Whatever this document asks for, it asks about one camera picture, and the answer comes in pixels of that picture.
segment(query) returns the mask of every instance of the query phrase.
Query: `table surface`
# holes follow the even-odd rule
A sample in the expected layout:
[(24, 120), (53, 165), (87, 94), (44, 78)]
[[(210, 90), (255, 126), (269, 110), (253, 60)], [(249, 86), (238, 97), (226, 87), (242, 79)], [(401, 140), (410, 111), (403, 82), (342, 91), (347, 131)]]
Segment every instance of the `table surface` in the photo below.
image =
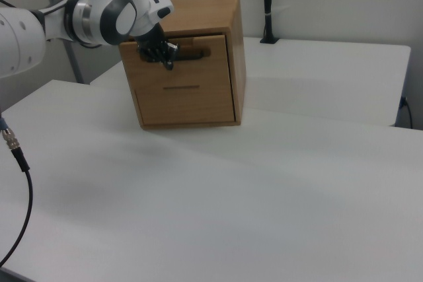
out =
[[(393, 125), (410, 48), (244, 38), (245, 106), (348, 122)], [(91, 85), (128, 90), (122, 62)]]
[[(52, 81), (5, 113), (37, 282), (421, 281), (423, 133), (245, 108), (142, 131), (128, 91)], [(0, 250), (26, 211), (0, 147)]]

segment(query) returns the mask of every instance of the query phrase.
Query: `cable connector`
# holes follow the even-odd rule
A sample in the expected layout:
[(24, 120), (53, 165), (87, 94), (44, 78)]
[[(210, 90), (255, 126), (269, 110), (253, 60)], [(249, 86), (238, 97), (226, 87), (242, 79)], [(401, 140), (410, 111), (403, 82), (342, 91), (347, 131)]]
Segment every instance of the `cable connector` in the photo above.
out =
[(22, 149), (20, 148), (19, 141), (15, 136), (15, 133), (12, 129), (9, 127), (7, 129), (2, 129), (1, 134), (4, 138), (4, 140), (7, 143), (7, 146), (12, 151), (13, 156), (15, 157), (16, 161), (19, 164), (20, 169), (22, 172), (28, 172), (29, 171), (29, 165), (25, 159), (24, 153), (22, 152)]
[(15, 150), (18, 149), (20, 147), (19, 145), (19, 141), (18, 139), (16, 139), (15, 133), (13, 132), (12, 129), (7, 128), (5, 130), (1, 131), (1, 134), (4, 138), (4, 140), (7, 143), (7, 146), (9, 147), (10, 150)]

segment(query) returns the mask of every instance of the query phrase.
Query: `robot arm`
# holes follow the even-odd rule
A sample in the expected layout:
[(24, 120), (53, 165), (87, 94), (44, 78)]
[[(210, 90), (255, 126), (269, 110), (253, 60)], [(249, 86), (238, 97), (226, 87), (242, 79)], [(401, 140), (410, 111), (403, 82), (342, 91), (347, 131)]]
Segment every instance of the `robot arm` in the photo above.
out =
[(167, 42), (159, 22), (173, 10), (170, 0), (63, 0), (39, 11), (0, 8), (0, 78), (39, 64), (45, 41), (54, 38), (92, 47), (133, 36), (140, 54), (172, 69), (178, 46)]

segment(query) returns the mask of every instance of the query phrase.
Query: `wooden box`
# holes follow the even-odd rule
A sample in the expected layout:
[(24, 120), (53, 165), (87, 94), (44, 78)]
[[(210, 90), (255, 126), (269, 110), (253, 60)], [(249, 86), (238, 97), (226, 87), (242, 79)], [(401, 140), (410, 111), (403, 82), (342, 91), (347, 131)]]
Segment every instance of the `wooden box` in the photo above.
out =
[(167, 71), (140, 58), (135, 42), (120, 44), (132, 98), (143, 129), (240, 125), (245, 55), (239, 0), (172, 0), (175, 11), (161, 22), (180, 54)]

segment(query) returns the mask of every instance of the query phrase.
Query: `wooden drawer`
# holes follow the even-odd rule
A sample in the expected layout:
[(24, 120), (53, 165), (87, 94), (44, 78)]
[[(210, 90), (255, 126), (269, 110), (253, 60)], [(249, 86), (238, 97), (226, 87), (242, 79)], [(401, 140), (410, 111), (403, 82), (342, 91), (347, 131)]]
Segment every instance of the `wooden drawer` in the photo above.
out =
[(203, 58), (176, 61), (167, 71), (137, 54), (135, 42), (120, 53), (143, 127), (235, 121), (227, 46), (224, 35), (171, 39), (180, 44), (180, 57), (203, 53)]

